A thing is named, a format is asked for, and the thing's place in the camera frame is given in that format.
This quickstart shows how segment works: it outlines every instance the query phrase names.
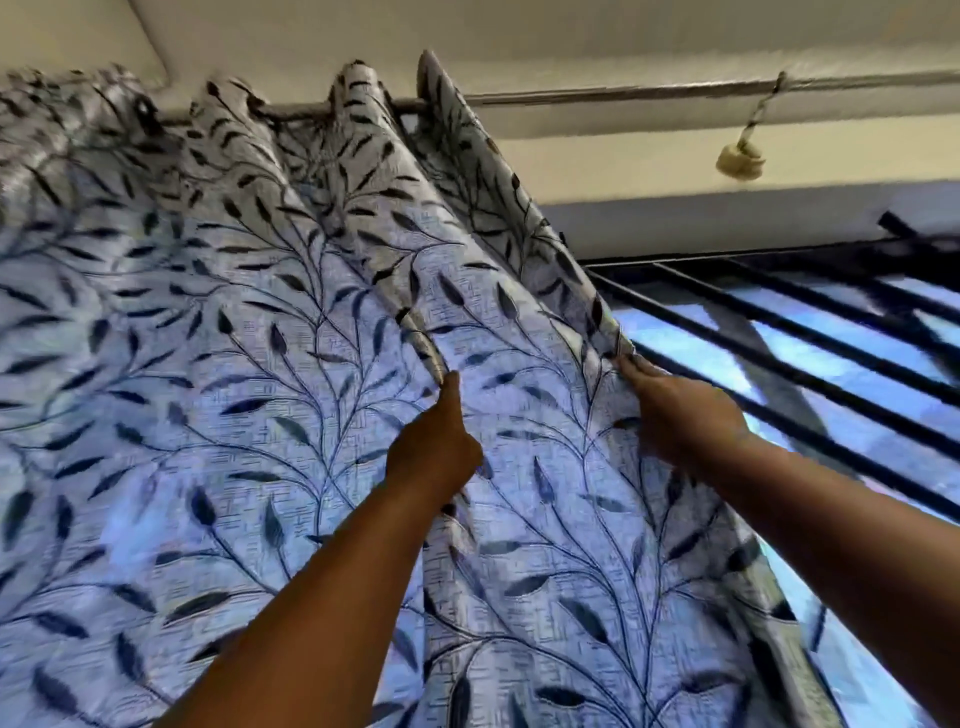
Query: forearm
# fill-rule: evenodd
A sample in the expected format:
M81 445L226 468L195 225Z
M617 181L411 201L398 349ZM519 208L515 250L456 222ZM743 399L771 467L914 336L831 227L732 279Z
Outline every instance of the forearm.
M706 470L941 725L960 724L960 528L756 437Z
M366 725L433 493L375 488L158 728Z

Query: person's left hand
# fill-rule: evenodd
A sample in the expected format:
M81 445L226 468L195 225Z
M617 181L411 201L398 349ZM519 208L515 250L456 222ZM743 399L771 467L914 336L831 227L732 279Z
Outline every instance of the person's left hand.
M482 461L480 443L464 429L460 374L450 372L437 403L405 426L390 445L387 481L429 489L440 508L467 484Z

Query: curtain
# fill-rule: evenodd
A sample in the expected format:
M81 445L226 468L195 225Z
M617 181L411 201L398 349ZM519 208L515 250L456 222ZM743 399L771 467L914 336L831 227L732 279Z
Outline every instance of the curtain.
M122 69L0 95L4 724L161 715L457 369L485 460L371 725L839 725L756 537L638 452L563 237L430 54L419 89L401 122L356 61L281 124L214 80L181 128Z

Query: window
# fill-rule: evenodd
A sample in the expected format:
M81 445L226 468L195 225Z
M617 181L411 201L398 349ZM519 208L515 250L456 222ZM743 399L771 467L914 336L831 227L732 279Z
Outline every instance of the window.
M960 522L958 262L917 240L585 267L642 354L726 389L754 432ZM765 550L851 728L932 726Z

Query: curtain fold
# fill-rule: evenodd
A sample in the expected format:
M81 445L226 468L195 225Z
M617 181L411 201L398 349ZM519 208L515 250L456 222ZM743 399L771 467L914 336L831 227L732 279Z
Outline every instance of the curtain fold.
M5 724L161 715L458 369L485 461L371 724L839 725L756 537L638 453L630 342L428 53L419 91L405 125L356 61L278 124L216 79L182 129L122 69L0 95Z

